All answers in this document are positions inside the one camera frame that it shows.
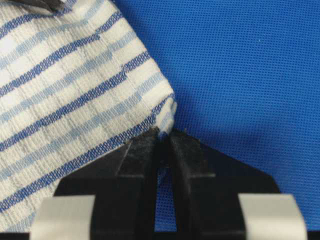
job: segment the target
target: light blue stripe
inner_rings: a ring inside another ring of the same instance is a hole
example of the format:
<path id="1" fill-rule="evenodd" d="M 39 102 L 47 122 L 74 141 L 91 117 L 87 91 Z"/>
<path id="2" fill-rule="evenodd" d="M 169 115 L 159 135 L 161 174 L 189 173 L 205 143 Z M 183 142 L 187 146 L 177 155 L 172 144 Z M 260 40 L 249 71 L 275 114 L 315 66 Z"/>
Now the light blue stripe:
<path id="1" fill-rule="evenodd" d="M 58 121 L 62 117 L 72 113 L 76 109 L 81 108 L 86 103 L 92 101 L 93 99 L 98 98 L 99 96 L 109 91 L 110 89 L 115 88 L 117 85 L 121 84 L 127 79 L 126 73 L 134 70 L 135 68 L 138 68 L 149 59 L 150 59 L 149 53 L 147 51 L 142 52 L 141 54 L 139 54 L 138 56 L 136 56 L 135 58 L 131 59 L 129 62 L 124 64 L 122 66 L 122 70 L 118 72 L 116 75 L 102 82 L 95 88 L 90 89 L 85 94 L 79 96 L 77 99 L 73 100 L 72 102 L 60 107 L 59 109 L 50 113 L 49 115 L 38 119 L 31 125 L 27 126 L 26 128 L 19 131 L 18 133 L 12 135 L 8 139 L 4 140 L 3 142 L 0 142 L 0 152 L 10 148 L 11 146 L 21 141 L 22 139 L 28 138 L 29 136 L 38 132 L 41 128 L 45 128 L 51 125 L 52 123 Z"/>
<path id="2" fill-rule="evenodd" d="M 63 5 L 62 10 L 58 10 L 57 12 L 54 12 L 49 15 L 44 14 L 36 14 L 36 13 L 27 13 L 21 16 L 18 16 L 14 19 L 11 19 L 10 21 L 6 22 L 0 27 L 0 40 L 9 34 L 13 29 L 16 29 L 20 26 L 22 26 L 25 23 L 30 22 L 32 19 L 45 19 L 45 18 L 54 18 L 54 17 L 60 17 L 63 15 L 66 15 L 72 11 L 73 5 L 76 3 L 76 0 L 67 0 L 66 3 Z M 14 2 L 14 1 L 8 1 L 8 2 L 0 2 L 0 7 L 4 6 L 20 6 L 21 3 Z"/>
<path id="3" fill-rule="evenodd" d="M 10 166 L 1 169 L 0 171 L 0 181 L 11 177 L 14 174 L 19 173 L 24 168 L 30 166 L 35 161 L 45 158 L 49 154 L 57 152 L 63 146 L 72 143 L 78 137 L 84 136 L 96 129 L 101 124 L 106 124 L 110 120 L 123 115 L 124 113 L 130 111 L 135 105 L 137 105 L 141 100 L 142 96 L 154 88 L 159 82 L 163 81 L 164 77 L 159 72 L 150 77 L 144 83 L 142 83 L 135 91 L 133 95 L 128 97 L 123 102 L 118 103 L 116 106 L 103 111 L 96 116 L 92 117 L 90 120 L 84 124 L 72 129 L 65 135 L 53 140 L 51 143 L 41 147 L 39 150 L 34 151 L 33 153 L 28 154 L 21 160 L 11 164 Z"/>
<path id="4" fill-rule="evenodd" d="M 36 76 L 40 75 L 42 72 L 46 71 L 48 68 L 54 65 L 56 62 L 63 59 L 65 56 L 71 54 L 74 51 L 77 51 L 78 48 L 86 46 L 94 41 L 98 41 L 100 39 L 100 33 L 108 31 L 122 17 L 123 15 L 119 11 L 116 11 L 102 26 L 97 28 L 95 33 L 93 33 L 92 35 L 75 40 L 54 51 L 39 64 L 34 66 L 31 70 L 0 87 L 0 97 L 5 96 L 11 91 L 17 89 L 19 86 L 31 81 Z"/>
<path id="5" fill-rule="evenodd" d="M 12 195 L 5 198 L 0 202 L 0 213 L 8 210 L 12 206 L 20 203 L 25 198 L 36 193 L 40 189 L 43 189 L 53 183 L 54 181 L 63 178 L 64 176 L 70 174 L 76 169 L 81 168 L 83 165 L 91 162 L 92 160 L 104 155 L 105 153 L 121 146 L 124 142 L 138 136 L 141 133 L 147 131 L 156 122 L 156 117 L 161 111 L 162 107 L 169 98 L 174 98 L 174 94 L 168 95 L 161 103 L 159 103 L 155 108 L 152 109 L 151 114 L 147 116 L 140 124 L 120 133 L 119 135 L 113 136 L 107 141 L 97 145 L 96 147 L 90 149 L 86 153 L 74 158 L 73 160 L 65 163 L 63 166 L 56 168 L 55 170 L 45 174 L 36 181 L 30 183 L 29 185 L 19 189 Z"/>
<path id="6" fill-rule="evenodd" d="M 15 50 L 10 52 L 7 56 L 0 58 L 0 70 L 3 70 L 5 67 L 12 64 L 18 58 L 28 53 L 30 50 L 32 50 L 34 47 L 39 45 L 45 39 L 48 39 L 49 37 L 53 37 L 69 29 L 84 27 L 86 24 L 88 24 L 88 21 L 91 18 L 93 18 L 93 16 L 98 12 L 99 7 L 102 5 L 103 2 L 104 0 L 96 0 L 95 3 L 87 11 L 84 18 L 78 22 L 63 24 L 63 25 L 55 26 L 43 31 L 39 31 L 32 37 L 26 39 L 24 42 L 19 44 L 15 48 Z"/>
<path id="7" fill-rule="evenodd" d="M 112 52 L 116 52 L 119 49 L 123 48 L 134 38 L 136 38 L 136 34 L 133 31 L 128 32 L 121 39 L 119 39 L 115 43 L 110 44 L 107 47 L 107 50 L 101 53 L 100 55 L 96 56 L 93 59 L 88 60 L 80 67 L 68 73 L 64 78 L 56 81 L 55 83 L 45 88 L 41 92 L 38 92 L 37 94 L 21 101 L 18 105 L 14 106 L 12 109 L 1 114 L 0 124 L 3 124 L 9 121 L 13 117 L 24 112 L 26 109 L 32 107 L 33 105 L 42 103 L 49 96 L 52 96 L 58 93 L 59 91 L 65 89 L 75 80 L 81 78 L 85 74 L 92 72 L 94 69 L 110 61 L 112 59 Z"/>
<path id="8" fill-rule="evenodd" d="M 7 232 L 7 233 L 23 233 L 23 232 L 25 232 L 26 229 L 28 229 L 31 226 L 35 216 L 36 216 L 35 212 L 31 213 L 29 216 L 22 219 L 17 224 L 7 228 L 5 230 L 5 232 Z"/>
<path id="9" fill-rule="evenodd" d="M 163 117 L 160 125 L 159 125 L 159 129 L 160 131 L 164 131 L 165 132 L 165 129 L 167 128 L 167 125 L 169 123 L 170 120 L 174 120 L 174 115 L 172 113 L 172 111 L 168 111 L 165 116 Z"/>

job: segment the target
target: blue background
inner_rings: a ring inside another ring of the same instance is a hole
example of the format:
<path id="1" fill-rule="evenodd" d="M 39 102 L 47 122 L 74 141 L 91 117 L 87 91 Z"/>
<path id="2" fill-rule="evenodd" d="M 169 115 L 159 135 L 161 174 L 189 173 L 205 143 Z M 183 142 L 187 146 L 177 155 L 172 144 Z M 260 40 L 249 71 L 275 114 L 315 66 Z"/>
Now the blue background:
<path id="1" fill-rule="evenodd" d="M 175 127 L 274 176 L 320 230 L 320 2 L 114 2 L 175 90 Z M 156 229 L 174 230 L 160 179 Z"/>

